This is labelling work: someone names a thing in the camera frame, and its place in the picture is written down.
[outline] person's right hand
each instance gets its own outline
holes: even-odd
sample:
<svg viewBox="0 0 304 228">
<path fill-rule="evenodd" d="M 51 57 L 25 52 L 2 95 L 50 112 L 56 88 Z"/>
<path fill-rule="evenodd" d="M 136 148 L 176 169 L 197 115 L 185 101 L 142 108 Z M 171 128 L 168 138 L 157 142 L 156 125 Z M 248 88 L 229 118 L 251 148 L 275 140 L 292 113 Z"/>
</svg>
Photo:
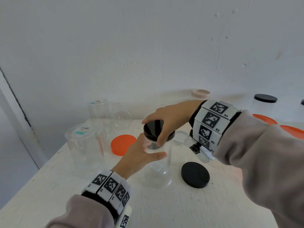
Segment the person's right hand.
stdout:
<svg viewBox="0 0 304 228">
<path fill-rule="evenodd" d="M 162 147 L 173 131 L 179 129 L 190 120 L 192 114 L 201 103 L 201 100 L 192 100 L 159 108 L 155 113 L 147 116 L 142 121 L 142 124 L 155 120 L 164 121 L 163 129 L 157 139 L 157 146 Z"/>
</svg>

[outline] qr code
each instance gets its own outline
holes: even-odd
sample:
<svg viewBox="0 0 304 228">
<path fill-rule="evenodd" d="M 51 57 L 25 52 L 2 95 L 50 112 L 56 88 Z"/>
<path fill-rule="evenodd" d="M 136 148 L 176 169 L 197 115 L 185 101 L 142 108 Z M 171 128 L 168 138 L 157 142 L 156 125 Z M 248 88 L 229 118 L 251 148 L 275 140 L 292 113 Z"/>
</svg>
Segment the qr code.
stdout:
<svg viewBox="0 0 304 228">
<path fill-rule="evenodd" d="M 123 200 L 121 201 L 124 207 L 126 206 L 129 199 L 130 199 L 130 196 L 129 196 L 129 193 L 127 192 L 126 195 L 124 196 Z"/>
<path fill-rule="evenodd" d="M 109 180 L 104 185 L 104 187 L 111 193 L 114 193 L 117 186 L 118 186 L 118 182 L 116 182 L 113 178 L 109 178 Z"/>
<path fill-rule="evenodd" d="M 124 215 L 124 218 L 123 218 L 123 220 L 122 220 L 121 223 L 120 223 L 120 227 L 125 228 L 126 225 L 127 225 L 128 220 L 129 220 L 129 216 Z"/>
<path fill-rule="evenodd" d="M 105 179 L 107 178 L 107 176 L 105 175 L 102 175 L 102 174 L 99 174 L 94 180 L 92 183 L 96 184 L 96 185 L 101 185 Z"/>
<path fill-rule="evenodd" d="M 115 195 L 117 198 L 121 201 L 123 199 L 123 196 L 125 195 L 126 190 L 122 185 L 119 185 L 118 189 L 116 190 Z"/>
<path fill-rule="evenodd" d="M 210 146 L 210 142 L 209 142 L 209 141 L 207 141 L 206 139 L 204 139 L 204 138 L 202 138 L 202 137 L 199 136 L 199 142 L 200 142 L 203 146 L 205 146 L 206 148 L 209 149 L 209 146 Z"/>
<path fill-rule="evenodd" d="M 226 109 L 228 109 L 229 107 L 223 105 L 223 104 L 220 104 L 218 102 L 216 102 L 213 106 L 211 106 L 211 110 L 215 111 L 215 112 L 218 112 L 220 114 L 222 114 L 223 112 L 226 111 Z"/>
<path fill-rule="evenodd" d="M 215 125 L 218 123 L 220 119 L 220 116 L 217 116 L 211 112 L 208 112 L 204 119 L 202 120 L 202 123 L 210 126 L 212 129 L 215 127 Z"/>
<path fill-rule="evenodd" d="M 199 130 L 199 135 L 203 136 L 207 140 L 210 140 L 211 134 L 212 134 L 212 131 L 210 129 L 207 129 L 206 127 L 201 125 L 200 130 Z"/>
</svg>

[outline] barcode sticker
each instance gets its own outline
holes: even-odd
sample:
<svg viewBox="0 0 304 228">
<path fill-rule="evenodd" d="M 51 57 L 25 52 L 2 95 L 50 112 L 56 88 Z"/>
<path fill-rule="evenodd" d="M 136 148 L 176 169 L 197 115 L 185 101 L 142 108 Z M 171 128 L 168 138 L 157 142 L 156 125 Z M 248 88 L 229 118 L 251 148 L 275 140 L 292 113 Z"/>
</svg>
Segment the barcode sticker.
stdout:
<svg viewBox="0 0 304 228">
<path fill-rule="evenodd" d="M 90 127 L 85 127 L 85 126 L 82 126 L 80 130 L 76 131 L 75 134 L 85 134 L 86 132 L 89 131 L 89 129 L 91 129 Z"/>
<path fill-rule="evenodd" d="M 93 101 L 93 102 L 91 102 L 91 104 L 93 104 L 93 105 L 95 105 L 95 104 L 98 104 L 98 103 L 100 103 L 101 101 Z"/>
</svg>

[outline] red lid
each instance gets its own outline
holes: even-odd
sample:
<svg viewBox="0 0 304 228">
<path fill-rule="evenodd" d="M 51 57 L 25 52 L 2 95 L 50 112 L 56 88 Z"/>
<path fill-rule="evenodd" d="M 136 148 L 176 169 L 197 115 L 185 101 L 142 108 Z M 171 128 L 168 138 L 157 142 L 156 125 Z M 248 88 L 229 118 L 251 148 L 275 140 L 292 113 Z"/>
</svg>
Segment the red lid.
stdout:
<svg viewBox="0 0 304 228">
<path fill-rule="evenodd" d="M 136 138 L 129 134 L 120 135 L 111 142 L 113 154 L 124 156 L 130 145 L 136 141 Z"/>
<path fill-rule="evenodd" d="M 262 121 L 266 122 L 268 125 L 277 125 L 278 123 L 273 120 L 272 118 L 268 118 L 264 115 L 260 115 L 260 114 L 252 114 L 255 118 L 261 119 Z"/>
<path fill-rule="evenodd" d="M 292 136 L 300 139 L 304 139 L 304 131 L 292 126 L 280 126 L 283 130 L 290 133 Z"/>
</svg>

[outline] hand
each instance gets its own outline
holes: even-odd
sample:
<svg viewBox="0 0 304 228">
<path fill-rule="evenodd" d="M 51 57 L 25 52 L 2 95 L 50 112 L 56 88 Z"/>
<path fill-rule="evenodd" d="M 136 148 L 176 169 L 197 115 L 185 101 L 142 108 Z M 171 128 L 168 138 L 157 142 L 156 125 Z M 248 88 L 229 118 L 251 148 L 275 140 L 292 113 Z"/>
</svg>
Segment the hand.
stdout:
<svg viewBox="0 0 304 228">
<path fill-rule="evenodd" d="M 115 171 L 123 178 L 128 179 L 130 176 L 140 171 L 148 163 L 167 157 L 166 152 L 145 152 L 143 148 L 144 140 L 144 135 L 141 133 L 137 140 L 129 147 L 117 165 L 112 169 L 112 171 Z"/>
<path fill-rule="evenodd" d="M 142 121 L 142 124 L 155 120 L 164 121 L 163 129 L 157 139 L 157 146 L 162 147 L 173 131 L 179 129 L 190 120 L 192 114 L 201 103 L 201 100 L 192 100 L 159 108 L 155 113 L 147 116 Z"/>
</svg>

